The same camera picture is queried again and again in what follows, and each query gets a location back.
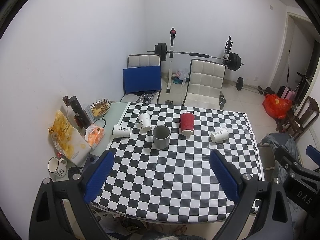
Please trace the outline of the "blue device on table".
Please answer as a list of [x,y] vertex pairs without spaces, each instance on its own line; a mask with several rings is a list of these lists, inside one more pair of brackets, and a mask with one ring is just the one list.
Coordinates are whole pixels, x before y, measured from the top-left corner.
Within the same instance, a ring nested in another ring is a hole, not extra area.
[[85,170],[92,164],[94,164],[97,160],[99,159],[98,156],[93,155],[93,154],[89,154],[87,157],[87,160],[85,161],[85,164],[81,170],[81,172],[85,172]]

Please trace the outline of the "small dumbbell on floor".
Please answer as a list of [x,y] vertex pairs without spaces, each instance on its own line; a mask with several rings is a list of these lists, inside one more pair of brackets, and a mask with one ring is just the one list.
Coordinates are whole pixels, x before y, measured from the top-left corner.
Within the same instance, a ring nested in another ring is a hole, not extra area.
[[235,87],[238,91],[241,91],[242,89],[246,90],[258,90],[257,87],[252,86],[252,85],[246,85],[244,83],[244,79],[242,77],[239,77],[237,81],[235,82]]

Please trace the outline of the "white enamel mug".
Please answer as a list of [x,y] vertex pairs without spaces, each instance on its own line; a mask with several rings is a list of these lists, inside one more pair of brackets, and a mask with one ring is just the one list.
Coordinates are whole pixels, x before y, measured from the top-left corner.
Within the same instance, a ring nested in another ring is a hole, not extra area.
[[57,177],[64,177],[67,173],[67,160],[57,157],[52,157],[48,161],[48,171],[51,174],[56,175]]

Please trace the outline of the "black white checkered tablecloth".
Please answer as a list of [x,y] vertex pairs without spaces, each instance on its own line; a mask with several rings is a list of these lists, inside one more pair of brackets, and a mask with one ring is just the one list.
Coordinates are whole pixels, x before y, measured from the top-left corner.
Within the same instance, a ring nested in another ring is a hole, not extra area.
[[[180,115],[193,113],[194,133],[181,134]],[[143,132],[138,116],[149,113],[152,130]],[[108,149],[114,165],[93,204],[127,217],[166,223],[224,220],[233,209],[210,168],[219,150],[241,173],[263,179],[262,164],[248,116],[242,112],[184,106],[128,103],[118,124],[131,127],[129,138],[115,138]],[[171,131],[170,144],[153,143],[156,126]],[[213,143],[210,135],[227,128],[229,138]]]

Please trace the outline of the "barbell with black plates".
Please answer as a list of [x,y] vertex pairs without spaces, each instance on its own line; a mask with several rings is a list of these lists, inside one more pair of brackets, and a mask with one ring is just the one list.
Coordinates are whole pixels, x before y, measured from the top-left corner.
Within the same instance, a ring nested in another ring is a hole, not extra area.
[[183,51],[174,51],[174,50],[167,51],[166,43],[156,44],[154,47],[154,50],[147,51],[147,53],[153,53],[155,55],[160,56],[161,61],[166,61],[167,55],[172,56],[175,54],[202,57],[205,59],[222,60],[223,64],[227,66],[229,70],[233,70],[233,71],[238,70],[241,66],[244,65],[244,63],[242,63],[241,57],[236,53],[229,53],[228,58],[225,58],[225,57],[215,57],[215,56],[210,56],[207,54],[201,54],[201,53],[195,53],[195,52],[183,52]]

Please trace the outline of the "white barbell rack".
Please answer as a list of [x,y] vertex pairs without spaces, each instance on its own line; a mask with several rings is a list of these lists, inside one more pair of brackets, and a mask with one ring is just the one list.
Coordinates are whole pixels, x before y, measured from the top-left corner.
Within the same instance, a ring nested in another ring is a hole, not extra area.
[[169,71],[168,71],[168,84],[166,93],[169,94],[171,90],[171,84],[172,84],[172,59],[174,57],[174,39],[176,36],[176,30],[174,27],[172,27],[170,31],[170,50],[169,50]]

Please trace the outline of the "orange tissue pack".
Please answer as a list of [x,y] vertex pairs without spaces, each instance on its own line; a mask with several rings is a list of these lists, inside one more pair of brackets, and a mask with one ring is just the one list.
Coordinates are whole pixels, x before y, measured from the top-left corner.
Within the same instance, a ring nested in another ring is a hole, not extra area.
[[85,141],[94,150],[105,135],[104,128],[92,124],[85,131]]

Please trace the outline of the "white plastic bag on floor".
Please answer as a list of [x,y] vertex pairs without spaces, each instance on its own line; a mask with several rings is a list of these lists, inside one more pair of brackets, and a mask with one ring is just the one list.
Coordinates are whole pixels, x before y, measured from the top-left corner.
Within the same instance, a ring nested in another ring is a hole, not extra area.
[[189,79],[189,68],[182,68],[176,71],[176,77],[179,79],[181,86],[184,86]]

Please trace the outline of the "dark wooden chair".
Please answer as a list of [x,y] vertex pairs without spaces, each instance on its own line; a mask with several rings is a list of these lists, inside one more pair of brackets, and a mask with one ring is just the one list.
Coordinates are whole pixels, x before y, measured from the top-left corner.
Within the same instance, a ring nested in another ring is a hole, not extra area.
[[276,131],[287,133],[297,140],[309,129],[319,117],[319,105],[317,101],[307,96],[299,111],[292,109],[286,113],[283,120],[276,120]]

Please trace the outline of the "red paper cup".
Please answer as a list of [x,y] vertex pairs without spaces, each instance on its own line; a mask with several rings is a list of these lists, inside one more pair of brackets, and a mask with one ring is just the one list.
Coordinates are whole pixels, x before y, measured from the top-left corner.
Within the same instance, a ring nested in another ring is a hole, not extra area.
[[193,113],[182,113],[180,115],[180,129],[181,134],[185,137],[190,137],[194,133],[194,120]]

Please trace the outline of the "pink suitcase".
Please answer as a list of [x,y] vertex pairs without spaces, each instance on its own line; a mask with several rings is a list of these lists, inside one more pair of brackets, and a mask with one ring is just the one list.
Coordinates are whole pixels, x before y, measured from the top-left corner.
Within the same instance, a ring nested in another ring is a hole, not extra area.
[[282,99],[287,99],[293,101],[295,99],[296,93],[292,88],[280,86],[277,96]]

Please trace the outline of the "yellow chips bag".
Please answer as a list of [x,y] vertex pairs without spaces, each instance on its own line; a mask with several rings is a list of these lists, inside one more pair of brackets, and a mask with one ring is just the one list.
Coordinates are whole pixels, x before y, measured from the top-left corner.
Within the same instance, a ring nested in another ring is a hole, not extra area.
[[91,147],[60,110],[55,112],[55,119],[49,128],[49,134],[57,151],[74,165],[80,167],[86,161]]

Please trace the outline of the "patterned snack plate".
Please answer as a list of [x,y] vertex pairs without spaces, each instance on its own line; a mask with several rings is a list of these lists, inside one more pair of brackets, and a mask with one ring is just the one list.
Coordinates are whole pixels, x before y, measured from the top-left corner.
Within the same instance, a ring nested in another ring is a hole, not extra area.
[[111,107],[112,102],[108,99],[99,99],[90,105],[90,110],[92,115],[97,118],[103,116],[108,112]]

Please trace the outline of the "grey ceramic mug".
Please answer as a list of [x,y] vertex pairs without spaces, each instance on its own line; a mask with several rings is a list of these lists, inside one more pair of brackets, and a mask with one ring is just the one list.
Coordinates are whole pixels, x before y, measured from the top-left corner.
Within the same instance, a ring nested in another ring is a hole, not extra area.
[[171,131],[167,126],[156,126],[152,131],[152,136],[153,143],[158,149],[163,150],[169,146]]

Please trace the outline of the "black round lid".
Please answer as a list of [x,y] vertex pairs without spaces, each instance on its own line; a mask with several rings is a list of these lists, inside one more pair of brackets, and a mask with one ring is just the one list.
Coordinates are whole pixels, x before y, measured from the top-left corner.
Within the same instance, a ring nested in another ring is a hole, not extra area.
[[67,172],[69,179],[72,179],[75,174],[80,174],[80,173],[81,173],[80,169],[76,166],[70,167]]

